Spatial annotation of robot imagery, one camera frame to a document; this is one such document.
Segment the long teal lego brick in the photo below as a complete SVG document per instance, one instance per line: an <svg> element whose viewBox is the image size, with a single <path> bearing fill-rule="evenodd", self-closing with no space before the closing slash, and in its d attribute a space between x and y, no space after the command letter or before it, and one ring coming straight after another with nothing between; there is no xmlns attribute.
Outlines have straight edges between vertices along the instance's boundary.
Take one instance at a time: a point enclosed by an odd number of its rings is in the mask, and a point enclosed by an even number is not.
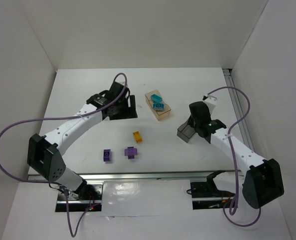
<svg viewBox="0 0 296 240"><path fill-rule="evenodd" d="M164 109L165 109L165 106L163 103L153 103L153 109L156 111L156 112L163 112Z"/></svg>

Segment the curved teal lego brick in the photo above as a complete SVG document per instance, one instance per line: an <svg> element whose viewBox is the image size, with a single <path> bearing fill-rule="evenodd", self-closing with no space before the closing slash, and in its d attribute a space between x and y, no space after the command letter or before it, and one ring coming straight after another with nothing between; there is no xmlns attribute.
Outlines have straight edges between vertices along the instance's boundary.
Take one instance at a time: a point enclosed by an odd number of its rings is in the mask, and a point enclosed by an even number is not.
<svg viewBox="0 0 296 240"><path fill-rule="evenodd" d="M162 102L162 98L157 95L157 94L153 94L150 96L150 99L154 102L154 103L160 103Z"/></svg>

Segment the yellow lego plate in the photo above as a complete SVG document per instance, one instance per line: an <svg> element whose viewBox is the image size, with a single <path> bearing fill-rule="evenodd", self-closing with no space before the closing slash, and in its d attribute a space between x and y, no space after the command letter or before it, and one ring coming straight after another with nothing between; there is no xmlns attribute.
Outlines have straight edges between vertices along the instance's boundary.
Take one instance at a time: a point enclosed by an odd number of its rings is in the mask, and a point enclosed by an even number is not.
<svg viewBox="0 0 296 240"><path fill-rule="evenodd" d="M137 144L142 143L143 139L139 131L133 133L134 140Z"/></svg>

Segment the dark purple lego brick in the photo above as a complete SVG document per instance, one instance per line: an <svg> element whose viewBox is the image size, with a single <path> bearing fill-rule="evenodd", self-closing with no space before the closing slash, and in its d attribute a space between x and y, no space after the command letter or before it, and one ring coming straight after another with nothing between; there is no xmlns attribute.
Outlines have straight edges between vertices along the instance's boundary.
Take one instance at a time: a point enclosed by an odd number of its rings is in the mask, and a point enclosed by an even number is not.
<svg viewBox="0 0 296 240"><path fill-rule="evenodd" d="M105 163L109 163L112 160L111 149L104 149L103 150L103 161Z"/></svg>

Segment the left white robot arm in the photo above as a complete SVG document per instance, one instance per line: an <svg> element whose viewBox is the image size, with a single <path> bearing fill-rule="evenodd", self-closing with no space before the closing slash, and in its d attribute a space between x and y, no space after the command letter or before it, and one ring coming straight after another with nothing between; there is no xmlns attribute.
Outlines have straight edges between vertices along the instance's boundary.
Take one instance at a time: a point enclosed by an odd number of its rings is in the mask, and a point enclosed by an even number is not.
<svg viewBox="0 0 296 240"><path fill-rule="evenodd" d="M91 96L74 116L44 136L29 139L27 163L48 182L59 183L78 199L88 199L94 188L69 169L62 156L85 132L104 119L137 117L135 96L129 88L113 82L109 90Z"/></svg>

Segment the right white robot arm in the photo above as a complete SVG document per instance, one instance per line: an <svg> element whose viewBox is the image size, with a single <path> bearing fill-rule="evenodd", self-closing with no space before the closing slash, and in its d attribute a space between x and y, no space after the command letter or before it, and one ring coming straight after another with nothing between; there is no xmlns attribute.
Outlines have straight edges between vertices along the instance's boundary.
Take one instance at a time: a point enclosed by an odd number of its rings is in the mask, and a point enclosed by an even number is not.
<svg viewBox="0 0 296 240"><path fill-rule="evenodd" d="M208 143L214 145L231 160L245 176L242 194L254 209L270 203L284 194L280 164L275 159L266 160L253 152L218 119L211 119L211 111L203 101L189 104L190 126Z"/></svg>

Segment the grey plastic container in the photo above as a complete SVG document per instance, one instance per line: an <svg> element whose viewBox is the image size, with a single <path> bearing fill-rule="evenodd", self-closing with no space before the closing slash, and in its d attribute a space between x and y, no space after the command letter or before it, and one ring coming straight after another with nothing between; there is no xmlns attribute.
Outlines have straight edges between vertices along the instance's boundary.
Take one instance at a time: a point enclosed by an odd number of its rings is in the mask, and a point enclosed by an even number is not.
<svg viewBox="0 0 296 240"><path fill-rule="evenodd" d="M192 116L189 116L189 118L177 129L177 136L186 143L190 141L195 133L196 130L194 129L194 120Z"/></svg>

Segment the orange plastic container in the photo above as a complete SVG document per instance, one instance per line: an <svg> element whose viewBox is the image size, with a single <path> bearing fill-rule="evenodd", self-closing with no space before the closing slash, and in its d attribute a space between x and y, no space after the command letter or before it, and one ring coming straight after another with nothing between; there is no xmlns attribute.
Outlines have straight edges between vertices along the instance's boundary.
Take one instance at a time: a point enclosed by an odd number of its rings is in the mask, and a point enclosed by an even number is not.
<svg viewBox="0 0 296 240"><path fill-rule="evenodd" d="M171 108L164 102L158 90L146 93L145 100L158 121L162 121L170 116Z"/></svg>

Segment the light purple lego piece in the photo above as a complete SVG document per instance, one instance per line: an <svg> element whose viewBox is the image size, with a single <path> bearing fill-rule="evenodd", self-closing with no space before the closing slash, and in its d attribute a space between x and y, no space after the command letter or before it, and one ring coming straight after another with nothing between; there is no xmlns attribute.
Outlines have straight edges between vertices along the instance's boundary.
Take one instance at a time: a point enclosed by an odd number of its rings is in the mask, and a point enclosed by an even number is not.
<svg viewBox="0 0 296 240"><path fill-rule="evenodd" d="M134 160L137 155L138 150L133 146L129 146L124 150L124 156L127 157L129 160Z"/></svg>

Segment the aluminium rail right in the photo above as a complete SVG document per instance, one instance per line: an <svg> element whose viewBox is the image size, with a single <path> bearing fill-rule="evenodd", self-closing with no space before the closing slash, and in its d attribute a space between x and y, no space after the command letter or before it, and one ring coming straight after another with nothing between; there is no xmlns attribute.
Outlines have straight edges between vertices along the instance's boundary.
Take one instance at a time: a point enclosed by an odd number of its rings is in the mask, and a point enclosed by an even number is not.
<svg viewBox="0 0 296 240"><path fill-rule="evenodd" d="M232 70L229 68L223 68L222 71L223 71L223 75L224 75L227 86L235 88L236 86L234 84L232 74L231 74ZM237 120L239 120L246 113L246 110L247 110L247 108L243 109L241 105L241 100L245 100L245 98L241 93L239 93L236 90L228 89L228 91L229 91L230 98L232 100L232 105L233 105ZM248 148L250 148L252 151L254 151L255 149L251 140L251 136L248 130L246 120L243 119L241 122L238 123L238 125L239 125L239 129L240 129L244 144Z"/></svg>

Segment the aluminium rail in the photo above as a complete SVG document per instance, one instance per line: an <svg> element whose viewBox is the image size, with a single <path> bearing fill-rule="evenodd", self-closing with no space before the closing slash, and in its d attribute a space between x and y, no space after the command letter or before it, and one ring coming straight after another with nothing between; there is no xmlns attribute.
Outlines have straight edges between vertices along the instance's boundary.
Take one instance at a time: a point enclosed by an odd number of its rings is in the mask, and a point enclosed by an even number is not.
<svg viewBox="0 0 296 240"><path fill-rule="evenodd" d="M235 88L236 86L234 84L232 74L231 74L232 70L229 68L223 68L222 71L223 71L223 75L224 75L227 86ZM229 91L230 98L232 100L232 105L233 105L237 120L239 120L246 113L246 110L247 110L247 108L243 109L241 105L241 100L245 100L245 98L241 93L239 93L236 90L228 89L228 91ZM238 123L238 125L239 125L239 129L240 129L244 144L248 148L250 148L252 151L254 151L255 149L251 140L251 136L248 130L246 120L243 119L241 122Z"/></svg>
<svg viewBox="0 0 296 240"><path fill-rule="evenodd" d="M85 180L109 181L109 180L147 180L147 179L195 179L205 178L211 171L182 171L182 172L142 172L142 173L98 173L81 174Z"/></svg>

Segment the aluminium rail front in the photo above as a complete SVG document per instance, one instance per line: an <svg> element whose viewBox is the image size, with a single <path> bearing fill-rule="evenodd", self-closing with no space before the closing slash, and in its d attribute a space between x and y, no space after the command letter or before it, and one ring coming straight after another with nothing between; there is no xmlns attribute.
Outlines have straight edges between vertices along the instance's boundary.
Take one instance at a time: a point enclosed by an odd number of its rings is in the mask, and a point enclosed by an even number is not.
<svg viewBox="0 0 296 240"><path fill-rule="evenodd" d="M98 173L81 174L85 180L109 181L109 180L147 180L147 179L195 179L205 178L211 171L182 171L182 172L142 172L142 173Z"/></svg>

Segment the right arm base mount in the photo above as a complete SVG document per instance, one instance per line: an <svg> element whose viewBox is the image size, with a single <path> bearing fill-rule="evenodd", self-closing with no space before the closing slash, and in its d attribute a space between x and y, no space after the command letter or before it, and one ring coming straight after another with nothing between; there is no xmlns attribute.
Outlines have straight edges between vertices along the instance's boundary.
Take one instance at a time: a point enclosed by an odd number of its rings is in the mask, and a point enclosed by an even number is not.
<svg viewBox="0 0 296 240"><path fill-rule="evenodd" d="M186 193L192 198L193 210L222 209L235 196L234 193L218 190L214 183L191 182Z"/></svg>

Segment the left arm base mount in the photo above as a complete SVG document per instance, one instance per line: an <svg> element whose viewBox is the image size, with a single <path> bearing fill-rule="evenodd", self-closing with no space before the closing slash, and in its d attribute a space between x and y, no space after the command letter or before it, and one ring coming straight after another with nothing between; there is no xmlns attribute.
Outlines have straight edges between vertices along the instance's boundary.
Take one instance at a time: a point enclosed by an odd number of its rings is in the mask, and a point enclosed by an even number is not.
<svg viewBox="0 0 296 240"><path fill-rule="evenodd" d="M68 189L67 198L65 197L63 187L56 184L49 184L48 186L58 193L55 206L56 213L66 212L66 199L68 200L70 212L81 213L86 208L89 208L89 212L100 212L102 209L103 182L88 182L86 190L81 195Z"/></svg>

